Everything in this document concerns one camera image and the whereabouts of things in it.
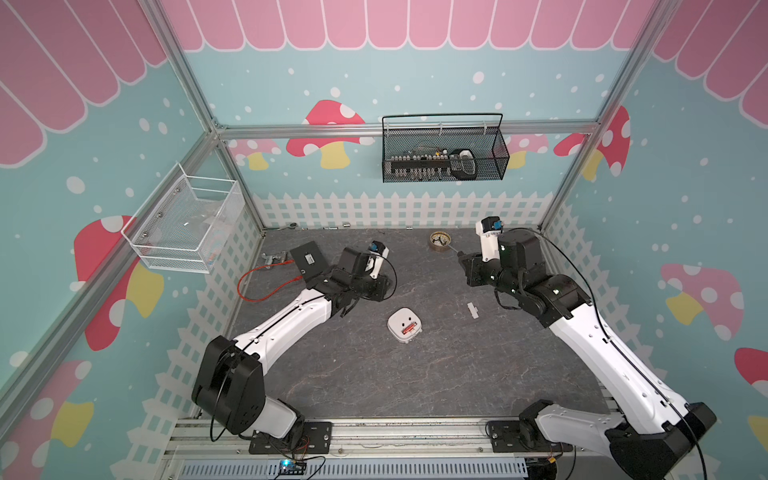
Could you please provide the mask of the white battery cover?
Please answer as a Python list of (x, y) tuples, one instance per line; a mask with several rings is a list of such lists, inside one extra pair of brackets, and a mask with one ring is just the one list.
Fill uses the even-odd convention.
[(468, 303), (467, 304), (467, 308), (468, 308), (468, 310), (469, 310), (469, 312), (470, 312), (470, 314), (471, 314), (473, 319), (478, 319), (479, 318), (478, 309), (477, 309), (477, 307), (473, 303)]

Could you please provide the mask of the white square alarm clock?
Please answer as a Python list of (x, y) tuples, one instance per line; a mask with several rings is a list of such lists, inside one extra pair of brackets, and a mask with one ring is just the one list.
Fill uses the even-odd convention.
[[(417, 328), (407, 335), (402, 334), (402, 330), (411, 323), (416, 323)], [(409, 308), (400, 308), (395, 311), (387, 320), (387, 327), (390, 333), (401, 343), (409, 343), (419, 333), (422, 332), (422, 321)]]

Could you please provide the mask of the black yellow screwdriver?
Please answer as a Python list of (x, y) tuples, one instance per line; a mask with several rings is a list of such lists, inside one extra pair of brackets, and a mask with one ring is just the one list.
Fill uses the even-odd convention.
[(447, 246), (447, 247), (448, 247), (450, 250), (452, 250), (452, 251), (453, 251), (454, 253), (456, 253), (457, 255), (461, 255), (461, 254), (462, 254), (462, 251), (458, 250), (458, 249), (457, 249), (457, 248), (454, 246), (454, 243), (452, 242), (452, 240), (450, 240), (450, 239), (449, 239), (449, 240), (448, 240), (448, 242), (445, 244), (445, 246)]

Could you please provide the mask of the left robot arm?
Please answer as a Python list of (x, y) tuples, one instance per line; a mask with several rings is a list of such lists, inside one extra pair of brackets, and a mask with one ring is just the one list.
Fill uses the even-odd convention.
[(346, 248), (331, 264), (311, 241), (290, 251), (305, 288), (259, 326), (233, 338), (211, 340), (191, 399), (225, 431), (255, 432), (296, 448), (305, 417), (286, 402), (266, 395), (264, 377), (304, 335), (334, 316), (345, 316), (361, 300), (382, 302), (396, 281), (380, 272), (389, 249), (374, 241), (365, 251)]

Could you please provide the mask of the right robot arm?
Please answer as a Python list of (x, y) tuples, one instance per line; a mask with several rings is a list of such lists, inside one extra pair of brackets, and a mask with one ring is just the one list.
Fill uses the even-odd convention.
[(565, 443), (610, 457), (632, 479), (664, 479), (700, 442), (717, 417), (666, 385), (612, 331), (584, 282), (551, 274), (541, 236), (523, 228), (481, 232), (478, 253), (458, 255), (471, 287), (490, 286), (516, 300), (564, 342), (618, 405), (598, 414), (538, 400), (519, 416), (529, 442)]

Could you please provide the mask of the brown tape roll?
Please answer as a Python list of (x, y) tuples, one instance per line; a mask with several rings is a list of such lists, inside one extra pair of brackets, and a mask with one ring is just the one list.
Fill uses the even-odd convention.
[(449, 239), (452, 240), (452, 237), (448, 233), (436, 231), (430, 234), (428, 239), (428, 246), (432, 251), (435, 252), (450, 252), (452, 250), (445, 246)]

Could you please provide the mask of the black box device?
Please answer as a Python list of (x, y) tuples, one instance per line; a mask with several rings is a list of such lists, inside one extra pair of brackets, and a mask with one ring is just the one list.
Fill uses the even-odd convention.
[(323, 275), (330, 267), (328, 260), (315, 241), (297, 246), (291, 249), (289, 253), (306, 283)]

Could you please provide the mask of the black socket bit set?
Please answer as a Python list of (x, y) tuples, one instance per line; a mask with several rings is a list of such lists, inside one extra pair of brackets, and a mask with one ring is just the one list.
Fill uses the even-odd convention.
[(463, 171), (462, 162), (452, 160), (447, 154), (404, 153), (383, 160), (383, 171), (387, 178), (409, 181), (438, 181), (453, 178)]

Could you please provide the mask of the small green circuit board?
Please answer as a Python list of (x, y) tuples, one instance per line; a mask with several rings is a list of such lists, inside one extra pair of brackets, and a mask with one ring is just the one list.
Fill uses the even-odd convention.
[(284, 459), (278, 465), (276, 478), (282, 476), (303, 476), (307, 471), (307, 463), (300, 460)]

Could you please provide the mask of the metal clamp bracket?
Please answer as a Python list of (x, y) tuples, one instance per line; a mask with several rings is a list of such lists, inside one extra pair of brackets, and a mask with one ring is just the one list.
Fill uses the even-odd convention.
[(271, 269), (273, 266), (284, 264), (289, 261), (289, 254), (287, 251), (281, 251), (278, 253), (262, 253), (261, 258), (263, 261), (263, 265), (267, 269)]

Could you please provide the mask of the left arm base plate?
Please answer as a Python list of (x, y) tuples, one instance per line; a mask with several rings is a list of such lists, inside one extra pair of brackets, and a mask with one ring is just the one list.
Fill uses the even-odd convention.
[(264, 433), (254, 434), (250, 439), (248, 453), (251, 455), (324, 455), (330, 451), (333, 433), (332, 422), (310, 421), (298, 425), (284, 438), (276, 439)]

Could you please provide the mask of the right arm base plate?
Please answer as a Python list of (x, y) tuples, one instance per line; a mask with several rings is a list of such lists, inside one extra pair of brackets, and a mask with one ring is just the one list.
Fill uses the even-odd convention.
[(490, 420), (485, 423), (485, 434), (494, 453), (540, 453), (559, 458), (573, 451), (569, 444), (545, 440), (519, 420)]

